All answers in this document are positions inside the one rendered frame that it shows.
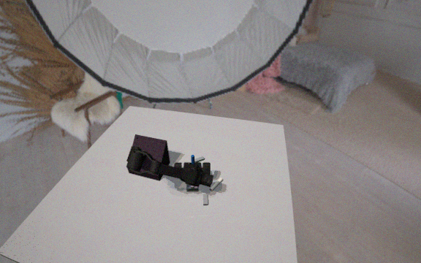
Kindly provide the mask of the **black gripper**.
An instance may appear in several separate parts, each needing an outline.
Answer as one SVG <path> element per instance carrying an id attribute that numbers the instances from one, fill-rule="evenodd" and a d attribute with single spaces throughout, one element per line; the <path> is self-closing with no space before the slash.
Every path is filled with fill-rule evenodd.
<path id="1" fill-rule="evenodd" d="M 203 173 L 206 174 L 210 174 L 211 173 L 211 164 L 209 162 L 204 162 L 202 163 L 202 168 L 201 168 L 201 163 L 200 162 L 195 162 L 194 164 L 191 164 L 189 162 L 185 162 L 183 163 L 183 168 L 181 168 L 182 163 L 174 163 L 174 167 L 178 168 L 178 169 L 183 169 L 183 168 L 190 168 L 190 167 L 196 167 L 196 168 L 200 168 Z"/>

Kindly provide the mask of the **keyboard with keys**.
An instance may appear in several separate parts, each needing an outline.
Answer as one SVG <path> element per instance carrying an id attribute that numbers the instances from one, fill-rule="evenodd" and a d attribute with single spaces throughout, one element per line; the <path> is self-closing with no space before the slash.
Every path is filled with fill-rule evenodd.
<path id="1" fill-rule="evenodd" d="M 186 184 L 186 191 L 198 191 L 199 186 L 190 186 Z"/>

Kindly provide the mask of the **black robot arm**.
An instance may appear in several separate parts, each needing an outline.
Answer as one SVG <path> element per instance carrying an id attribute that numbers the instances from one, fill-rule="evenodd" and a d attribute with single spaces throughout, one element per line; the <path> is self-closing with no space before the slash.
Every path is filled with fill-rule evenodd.
<path id="1" fill-rule="evenodd" d="M 149 170 L 140 172 L 143 163 L 145 163 L 146 156 L 152 161 Z M 199 184 L 211 187 L 213 182 L 213 176 L 203 173 L 200 168 L 190 167 L 178 169 L 175 167 L 167 166 L 160 161 L 154 160 L 145 151 L 141 151 L 139 147 L 131 147 L 128 159 L 126 160 L 127 166 L 130 171 L 136 172 L 137 174 L 152 173 L 155 175 L 168 175 L 175 178 L 180 178 L 185 184 L 190 186 L 199 186 Z"/>

